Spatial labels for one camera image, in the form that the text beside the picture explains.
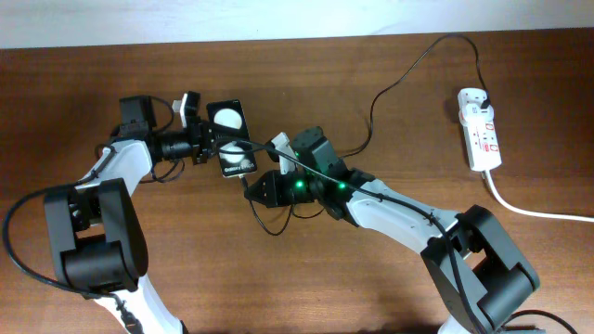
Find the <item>black Samsung flip phone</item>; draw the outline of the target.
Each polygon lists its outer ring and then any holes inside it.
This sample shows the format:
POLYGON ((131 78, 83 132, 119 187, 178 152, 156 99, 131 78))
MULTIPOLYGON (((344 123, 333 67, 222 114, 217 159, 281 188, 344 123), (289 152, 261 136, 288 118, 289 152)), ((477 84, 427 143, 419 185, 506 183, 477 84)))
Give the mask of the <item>black Samsung flip phone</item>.
POLYGON ((212 102, 206 105, 206 110, 223 177, 256 172, 257 163, 240 101, 212 102))

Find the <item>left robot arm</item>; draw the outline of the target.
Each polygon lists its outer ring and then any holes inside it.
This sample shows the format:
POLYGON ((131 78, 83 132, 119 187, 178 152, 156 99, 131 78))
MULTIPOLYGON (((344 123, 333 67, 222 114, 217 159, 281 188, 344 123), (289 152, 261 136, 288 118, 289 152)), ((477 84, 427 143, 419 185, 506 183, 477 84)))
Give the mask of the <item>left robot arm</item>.
POLYGON ((50 249, 58 281, 105 308, 129 333, 185 333, 148 275, 148 246, 131 197, 161 161, 206 162, 218 136, 243 136, 238 100, 213 102, 199 115, 200 94, 169 104, 182 128, 159 127, 151 96, 121 99, 122 122, 92 169, 74 186, 44 198, 50 249))

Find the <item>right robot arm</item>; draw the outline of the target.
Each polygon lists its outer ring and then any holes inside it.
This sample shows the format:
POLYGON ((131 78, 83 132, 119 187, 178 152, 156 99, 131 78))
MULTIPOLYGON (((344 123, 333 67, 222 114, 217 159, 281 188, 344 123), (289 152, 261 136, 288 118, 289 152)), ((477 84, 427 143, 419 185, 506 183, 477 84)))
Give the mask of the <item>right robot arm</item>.
POLYGON ((350 169, 319 127, 258 147, 280 169, 245 191, 268 208, 317 202, 336 220, 379 232, 423 260, 449 312, 442 333, 497 333, 540 286, 534 267, 488 209, 439 209, 350 169))

